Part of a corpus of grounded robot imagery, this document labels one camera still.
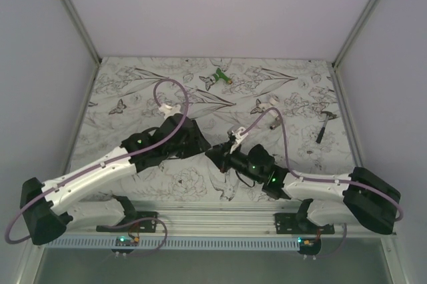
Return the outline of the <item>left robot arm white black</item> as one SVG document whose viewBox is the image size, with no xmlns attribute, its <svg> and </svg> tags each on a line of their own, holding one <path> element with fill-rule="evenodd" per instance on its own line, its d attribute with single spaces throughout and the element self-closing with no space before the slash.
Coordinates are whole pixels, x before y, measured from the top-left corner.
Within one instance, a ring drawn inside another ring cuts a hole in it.
<svg viewBox="0 0 427 284">
<path fill-rule="evenodd" d="M 28 238 L 35 245 L 44 245 L 72 227 L 115 226 L 130 231 L 135 227 L 136 215 L 127 199 L 118 197 L 101 204 L 84 203 L 83 198 L 110 182 L 157 167 L 171 158 L 199 155 L 210 147 L 196 121 L 177 113 L 159 127 L 130 135 L 102 158 L 74 172 L 44 182 L 30 178 L 22 185 L 20 201 Z"/>
</svg>

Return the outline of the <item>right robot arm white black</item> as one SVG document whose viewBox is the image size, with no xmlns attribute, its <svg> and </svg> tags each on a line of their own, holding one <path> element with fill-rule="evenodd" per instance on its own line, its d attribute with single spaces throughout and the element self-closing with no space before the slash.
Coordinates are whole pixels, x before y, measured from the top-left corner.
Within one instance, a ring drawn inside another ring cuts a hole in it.
<svg viewBox="0 0 427 284">
<path fill-rule="evenodd" d="M 245 154 L 230 142 L 222 143 L 205 156 L 222 173 L 233 169 L 260 184 L 272 199 L 300 201 L 296 227 L 305 234 L 325 225 L 359 223 L 374 233 L 390 235 L 400 216 L 400 192 L 363 167 L 341 175 L 292 173 L 276 165 L 260 144 Z"/>
</svg>

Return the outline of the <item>metal pipe elbow fitting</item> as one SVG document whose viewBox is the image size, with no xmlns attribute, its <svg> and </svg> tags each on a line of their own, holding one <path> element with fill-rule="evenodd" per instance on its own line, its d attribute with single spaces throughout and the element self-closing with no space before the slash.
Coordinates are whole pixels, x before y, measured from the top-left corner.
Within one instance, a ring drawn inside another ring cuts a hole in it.
<svg viewBox="0 0 427 284">
<path fill-rule="evenodd" d="M 262 102 L 260 103 L 260 107 L 263 111 L 265 111 L 266 109 L 270 109 L 272 107 L 276 107 L 278 106 L 280 102 L 280 99 L 278 96 L 271 94 L 266 102 Z M 268 111 L 268 114 L 274 119 L 270 124 L 269 124 L 269 128 L 270 130 L 274 130 L 278 127 L 280 127 L 282 125 L 280 118 L 278 116 L 278 113 L 276 111 Z"/>
</svg>

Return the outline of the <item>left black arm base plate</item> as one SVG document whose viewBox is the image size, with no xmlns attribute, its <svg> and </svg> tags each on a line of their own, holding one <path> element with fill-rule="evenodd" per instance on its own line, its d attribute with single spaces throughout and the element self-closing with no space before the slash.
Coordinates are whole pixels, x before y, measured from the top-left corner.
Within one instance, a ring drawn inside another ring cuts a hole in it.
<svg viewBox="0 0 427 284">
<path fill-rule="evenodd" d="M 158 212 L 138 211 L 135 217 L 124 217 L 115 227 L 97 226 L 100 233 L 154 233 L 157 227 Z"/>
</svg>

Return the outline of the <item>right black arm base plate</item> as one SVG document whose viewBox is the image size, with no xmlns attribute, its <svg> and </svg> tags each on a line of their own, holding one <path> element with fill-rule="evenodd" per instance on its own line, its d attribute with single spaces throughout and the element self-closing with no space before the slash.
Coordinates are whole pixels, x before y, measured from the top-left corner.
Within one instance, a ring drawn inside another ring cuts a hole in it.
<svg viewBox="0 0 427 284">
<path fill-rule="evenodd" d="M 274 225 L 280 235 L 333 235 L 333 225 L 317 226 L 297 213 L 275 213 Z"/>
</svg>

